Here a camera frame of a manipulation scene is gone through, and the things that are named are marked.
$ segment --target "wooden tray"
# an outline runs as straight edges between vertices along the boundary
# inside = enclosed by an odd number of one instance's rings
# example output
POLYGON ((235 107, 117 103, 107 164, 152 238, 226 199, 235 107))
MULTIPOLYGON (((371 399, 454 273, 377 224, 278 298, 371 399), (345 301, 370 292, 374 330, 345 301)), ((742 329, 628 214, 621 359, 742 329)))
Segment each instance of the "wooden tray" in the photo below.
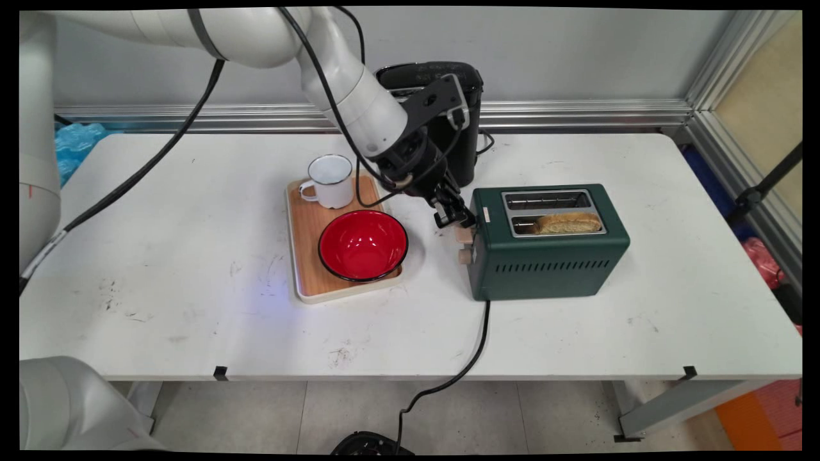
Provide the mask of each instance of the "wooden tray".
MULTIPOLYGON (((379 193, 373 178, 369 175, 361 175, 360 178, 362 201, 366 203, 376 201, 379 193)), ((296 294, 299 298, 304 303, 315 304, 397 285, 401 281, 401 266, 387 277, 370 283, 342 280, 325 269, 318 253, 319 237, 322 231, 338 216, 360 210, 362 206, 359 205, 355 195, 348 206, 338 210, 330 210, 319 203, 303 200, 299 197, 298 187, 306 180, 308 179, 294 181, 288 184, 285 190, 288 204, 290 252, 293 255, 296 294)), ((388 212, 383 203, 371 209, 388 212)))

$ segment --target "table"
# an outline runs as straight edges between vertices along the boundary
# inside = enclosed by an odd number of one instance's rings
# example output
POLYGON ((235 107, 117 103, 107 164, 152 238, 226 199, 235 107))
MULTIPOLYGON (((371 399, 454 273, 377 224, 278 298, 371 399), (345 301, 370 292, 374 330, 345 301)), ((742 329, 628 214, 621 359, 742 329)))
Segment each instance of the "table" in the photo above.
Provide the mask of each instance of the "table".
MULTIPOLYGON (((62 191, 62 224, 169 135, 111 135, 62 191)), ((802 340, 663 135, 496 135, 474 186, 606 188, 631 247, 596 296, 493 303, 465 379, 616 381, 625 436, 802 375, 802 340), (697 376, 640 404, 629 380, 697 376)), ((439 380, 476 347, 483 303, 453 229, 389 209, 410 252, 395 287, 323 304, 294 293, 285 186, 340 135, 186 135, 73 230, 20 298, 20 359, 70 355, 109 380, 439 380)))

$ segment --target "bread slice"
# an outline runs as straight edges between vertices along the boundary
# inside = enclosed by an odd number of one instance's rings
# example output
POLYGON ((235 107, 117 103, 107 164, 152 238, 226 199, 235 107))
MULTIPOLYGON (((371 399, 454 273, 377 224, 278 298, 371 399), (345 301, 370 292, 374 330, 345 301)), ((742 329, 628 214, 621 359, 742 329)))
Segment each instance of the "bread slice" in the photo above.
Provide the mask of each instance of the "bread slice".
POLYGON ((548 214, 535 222, 536 234, 580 234, 600 230, 601 221, 594 213, 548 214))

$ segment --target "red plastic bag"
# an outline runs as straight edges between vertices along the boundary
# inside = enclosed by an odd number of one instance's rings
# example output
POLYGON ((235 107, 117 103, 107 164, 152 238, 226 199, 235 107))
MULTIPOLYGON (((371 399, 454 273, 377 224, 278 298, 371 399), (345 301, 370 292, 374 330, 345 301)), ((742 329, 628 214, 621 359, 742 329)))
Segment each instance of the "red plastic bag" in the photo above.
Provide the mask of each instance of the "red plastic bag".
POLYGON ((774 258, 772 258, 772 254, 766 249, 766 245, 757 237, 749 237, 743 243, 743 249, 746 250, 746 254, 749 255, 754 266, 758 268, 760 276, 766 281, 766 285, 768 285, 769 289, 774 290, 780 286, 780 282, 785 275, 783 271, 780 270, 780 266, 777 265, 774 258))

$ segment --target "mug handle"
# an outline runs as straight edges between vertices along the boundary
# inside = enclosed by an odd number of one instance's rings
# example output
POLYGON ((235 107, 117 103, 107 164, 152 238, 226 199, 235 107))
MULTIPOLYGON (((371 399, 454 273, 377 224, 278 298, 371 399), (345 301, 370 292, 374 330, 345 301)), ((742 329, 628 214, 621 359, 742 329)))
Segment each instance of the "mug handle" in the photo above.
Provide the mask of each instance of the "mug handle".
POLYGON ((312 186, 313 186, 313 189, 316 190, 316 187, 315 187, 316 183, 313 182, 312 180, 303 182, 302 185, 299 186, 299 197, 302 197, 303 199, 307 200, 308 202, 318 201, 319 200, 319 195, 318 194, 317 195, 305 195, 304 192, 303 192, 305 189, 307 189, 308 187, 312 187, 312 186))

